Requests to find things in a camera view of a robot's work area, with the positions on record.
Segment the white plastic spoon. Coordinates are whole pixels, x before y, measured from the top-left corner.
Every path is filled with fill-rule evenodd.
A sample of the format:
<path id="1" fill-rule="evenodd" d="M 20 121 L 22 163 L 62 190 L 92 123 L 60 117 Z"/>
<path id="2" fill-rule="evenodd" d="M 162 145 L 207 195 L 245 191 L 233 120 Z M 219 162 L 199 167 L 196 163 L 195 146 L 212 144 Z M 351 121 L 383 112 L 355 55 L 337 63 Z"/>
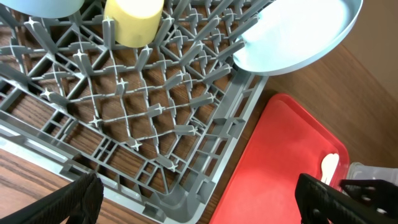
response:
<path id="1" fill-rule="evenodd" d="M 340 156 L 337 153 L 327 154 L 321 162 L 321 182 L 330 185 L 332 178 L 335 174 L 335 170 L 338 166 Z"/>

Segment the light blue round plate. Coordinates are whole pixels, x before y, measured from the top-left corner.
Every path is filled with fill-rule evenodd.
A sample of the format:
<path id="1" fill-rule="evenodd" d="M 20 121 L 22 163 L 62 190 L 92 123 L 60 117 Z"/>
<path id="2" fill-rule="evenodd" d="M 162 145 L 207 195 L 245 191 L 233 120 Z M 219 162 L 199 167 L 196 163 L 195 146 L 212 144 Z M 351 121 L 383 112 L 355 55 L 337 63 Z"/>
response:
<path id="1" fill-rule="evenodd" d="M 342 42 L 362 6 L 363 0 L 276 0 L 239 35 L 245 46 L 234 53 L 234 62 L 262 76 L 306 67 Z"/>

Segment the yellow plastic cup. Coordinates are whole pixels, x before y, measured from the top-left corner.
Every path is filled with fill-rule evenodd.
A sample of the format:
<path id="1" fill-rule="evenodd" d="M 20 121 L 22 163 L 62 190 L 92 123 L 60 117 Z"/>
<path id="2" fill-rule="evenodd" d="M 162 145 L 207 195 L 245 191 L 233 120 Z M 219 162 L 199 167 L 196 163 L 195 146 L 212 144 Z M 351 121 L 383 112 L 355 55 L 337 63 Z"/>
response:
<path id="1" fill-rule="evenodd" d="M 157 33 L 164 0 L 107 0 L 104 17 L 115 21 L 115 40 L 126 47 L 151 43 Z"/>

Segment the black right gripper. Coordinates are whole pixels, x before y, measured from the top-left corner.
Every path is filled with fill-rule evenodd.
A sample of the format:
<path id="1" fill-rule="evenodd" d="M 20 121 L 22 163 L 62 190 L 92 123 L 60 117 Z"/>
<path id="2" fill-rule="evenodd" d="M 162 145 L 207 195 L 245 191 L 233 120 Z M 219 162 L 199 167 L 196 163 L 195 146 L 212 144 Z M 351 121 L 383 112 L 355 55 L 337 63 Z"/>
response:
<path id="1" fill-rule="evenodd" d="M 397 218 L 397 186 L 381 179 L 340 181 L 341 189 L 355 201 L 388 217 Z"/>

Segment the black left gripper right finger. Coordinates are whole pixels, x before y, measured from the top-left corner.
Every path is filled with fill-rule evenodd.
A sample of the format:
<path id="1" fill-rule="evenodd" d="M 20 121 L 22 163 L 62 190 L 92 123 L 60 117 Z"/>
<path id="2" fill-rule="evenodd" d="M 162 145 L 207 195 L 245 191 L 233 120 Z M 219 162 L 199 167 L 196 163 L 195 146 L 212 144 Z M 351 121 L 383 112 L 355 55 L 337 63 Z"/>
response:
<path id="1" fill-rule="evenodd" d="M 299 175 L 295 199 L 302 223 L 397 223 L 308 174 Z"/>

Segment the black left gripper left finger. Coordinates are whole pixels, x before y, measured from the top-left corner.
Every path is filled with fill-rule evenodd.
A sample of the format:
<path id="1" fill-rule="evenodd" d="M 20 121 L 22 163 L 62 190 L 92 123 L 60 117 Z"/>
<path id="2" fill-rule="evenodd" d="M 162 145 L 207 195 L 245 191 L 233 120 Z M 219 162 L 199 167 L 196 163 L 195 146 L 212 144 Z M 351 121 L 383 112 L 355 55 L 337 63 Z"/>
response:
<path id="1" fill-rule="evenodd" d="M 103 198 L 101 179 L 94 173 L 83 174 L 76 181 L 1 218 L 1 224 L 96 223 Z"/>

